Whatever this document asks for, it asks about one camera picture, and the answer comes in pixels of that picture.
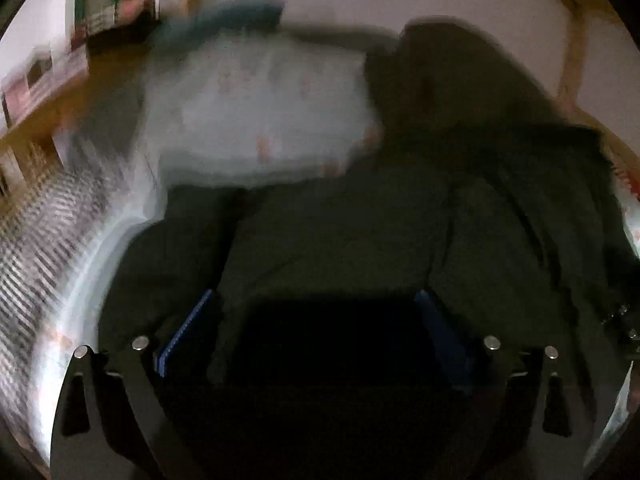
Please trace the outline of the light blue daisy duvet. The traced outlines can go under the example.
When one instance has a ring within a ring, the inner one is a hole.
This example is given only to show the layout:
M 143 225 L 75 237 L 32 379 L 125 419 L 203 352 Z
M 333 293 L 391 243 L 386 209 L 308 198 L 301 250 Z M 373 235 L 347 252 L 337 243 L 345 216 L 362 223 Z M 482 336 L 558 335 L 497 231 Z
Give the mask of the light blue daisy duvet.
M 601 133 L 473 29 L 163 50 L 70 163 L 101 184 L 54 478 L 638 477 Z

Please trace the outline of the olive green hooded garment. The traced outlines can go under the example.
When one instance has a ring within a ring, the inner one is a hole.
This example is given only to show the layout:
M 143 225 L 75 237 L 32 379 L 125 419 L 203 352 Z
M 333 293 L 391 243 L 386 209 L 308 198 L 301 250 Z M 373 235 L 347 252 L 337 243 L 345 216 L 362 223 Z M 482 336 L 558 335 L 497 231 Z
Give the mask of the olive green hooded garment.
M 392 48 L 366 54 L 363 76 L 384 139 L 563 121 L 525 67 L 460 22 L 408 23 Z

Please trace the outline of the black zip jacket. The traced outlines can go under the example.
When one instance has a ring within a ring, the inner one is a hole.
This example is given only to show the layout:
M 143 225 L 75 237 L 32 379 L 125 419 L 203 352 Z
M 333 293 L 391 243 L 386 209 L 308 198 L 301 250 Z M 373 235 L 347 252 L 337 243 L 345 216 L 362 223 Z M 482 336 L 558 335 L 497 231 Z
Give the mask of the black zip jacket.
M 186 479 L 426 479 L 416 294 L 548 290 L 576 330 L 586 478 L 624 380 L 611 337 L 636 317 L 638 271 L 597 131 L 415 131 L 333 179 L 175 188 L 103 310 L 215 293 L 196 384 L 206 449 Z

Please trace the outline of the teal pillow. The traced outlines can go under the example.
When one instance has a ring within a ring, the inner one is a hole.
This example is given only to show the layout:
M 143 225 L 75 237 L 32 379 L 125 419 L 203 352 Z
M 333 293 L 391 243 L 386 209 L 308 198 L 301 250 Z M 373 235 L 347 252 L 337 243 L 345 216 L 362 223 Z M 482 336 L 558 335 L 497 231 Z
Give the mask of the teal pillow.
M 159 51 L 190 49 L 220 35 L 276 30 L 284 0 L 222 0 L 186 18 L 171 18 L 153 32 Z

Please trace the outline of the grey blanket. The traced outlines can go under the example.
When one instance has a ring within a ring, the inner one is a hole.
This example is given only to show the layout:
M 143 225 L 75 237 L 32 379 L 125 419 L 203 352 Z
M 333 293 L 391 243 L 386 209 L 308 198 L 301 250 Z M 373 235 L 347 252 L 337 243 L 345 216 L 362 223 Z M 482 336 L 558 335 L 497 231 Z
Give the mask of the grey blanket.
M 79 166 L 82 160 L 130 159 L 138 137 L 144 109 L 144 87 L 139 78 L 100 90 L 88 110 L 66 119 L 53 136 L 64 166 Z

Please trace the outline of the black white checkered sheet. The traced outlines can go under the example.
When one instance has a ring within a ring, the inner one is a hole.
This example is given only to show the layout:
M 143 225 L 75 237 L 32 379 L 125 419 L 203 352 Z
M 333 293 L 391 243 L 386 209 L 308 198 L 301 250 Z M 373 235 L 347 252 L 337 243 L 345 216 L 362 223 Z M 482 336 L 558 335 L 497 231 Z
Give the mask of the black white checkered sheet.
M 30 440 L 38 344 L 124 189 L 116 166 L 54 166 L 1 215 L 1 415 Z

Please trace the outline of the wooden bunk bed frame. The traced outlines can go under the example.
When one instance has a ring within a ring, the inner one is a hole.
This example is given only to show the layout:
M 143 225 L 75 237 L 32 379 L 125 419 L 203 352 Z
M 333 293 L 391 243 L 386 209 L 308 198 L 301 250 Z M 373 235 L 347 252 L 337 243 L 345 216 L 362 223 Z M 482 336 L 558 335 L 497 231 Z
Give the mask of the wooden bunk bed frame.
M 26 0 L 1 41 L 1 82 L 39 46 L 57 44 L 66 0 Z M 185 16 L 222 0 L 198 0 Z M 366 96 L 364 56 L 417 20 L 479 30 L 525 67 L 568 121 L 601 131 L 628 226 L 639 226 L 639 51 L 602 0 L 284 0 L 272 32 L 220 35 L 190 49 L 152 46 L 119 82 L 139 78 L 144 109 L 112 214 L 139 210 L 170 180 L 286 181 L 340 174 L 382 130 Z M 49 140 L 1 149 L 1 207 L 54 166 Z

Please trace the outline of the wooden desk with clutter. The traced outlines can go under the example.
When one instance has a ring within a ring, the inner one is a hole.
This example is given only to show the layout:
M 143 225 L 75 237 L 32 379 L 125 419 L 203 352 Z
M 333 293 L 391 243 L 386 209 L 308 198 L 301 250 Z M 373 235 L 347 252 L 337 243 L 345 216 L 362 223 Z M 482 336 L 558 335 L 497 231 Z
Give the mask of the wooden desk with clutter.
M 2 151 L 49 140 L 105 88 L 127 76 L 168 18 L 198 0 L 66 0 L 70 18 L 57 44 L 39 46 L 1 83 Z

